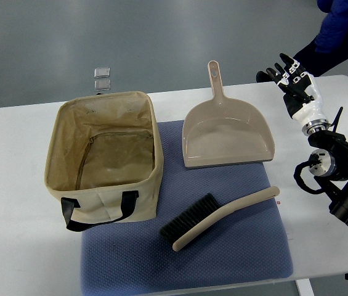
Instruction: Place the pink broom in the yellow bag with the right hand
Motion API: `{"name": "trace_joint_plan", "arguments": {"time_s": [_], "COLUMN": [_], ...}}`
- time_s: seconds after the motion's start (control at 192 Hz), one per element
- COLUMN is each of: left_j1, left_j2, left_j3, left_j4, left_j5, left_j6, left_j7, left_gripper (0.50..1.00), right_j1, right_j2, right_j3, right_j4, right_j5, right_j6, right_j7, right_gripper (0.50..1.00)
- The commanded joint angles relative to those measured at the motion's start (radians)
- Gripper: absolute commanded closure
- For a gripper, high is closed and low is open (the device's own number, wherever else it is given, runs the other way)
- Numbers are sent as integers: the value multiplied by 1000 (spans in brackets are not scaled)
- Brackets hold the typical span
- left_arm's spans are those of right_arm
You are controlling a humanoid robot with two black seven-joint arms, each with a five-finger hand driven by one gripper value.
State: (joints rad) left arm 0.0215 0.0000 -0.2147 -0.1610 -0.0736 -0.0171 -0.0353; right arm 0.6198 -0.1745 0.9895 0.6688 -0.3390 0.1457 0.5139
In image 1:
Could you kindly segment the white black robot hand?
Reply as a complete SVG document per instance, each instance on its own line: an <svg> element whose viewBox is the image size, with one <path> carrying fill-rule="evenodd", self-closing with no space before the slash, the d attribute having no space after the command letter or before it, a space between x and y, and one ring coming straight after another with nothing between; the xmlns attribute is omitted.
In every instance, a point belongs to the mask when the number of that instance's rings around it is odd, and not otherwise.
<svg viewBox="0 0 348 296"><path fill-rule="evenodd" d="M283 91L283 101L289 116L301 125L306 136L327 130L330 123L323 113L323 99L315 77L296 59L283 53L280 58L284 67L276 63L274 68L259 71L256 81L273 81Z"/></svg>

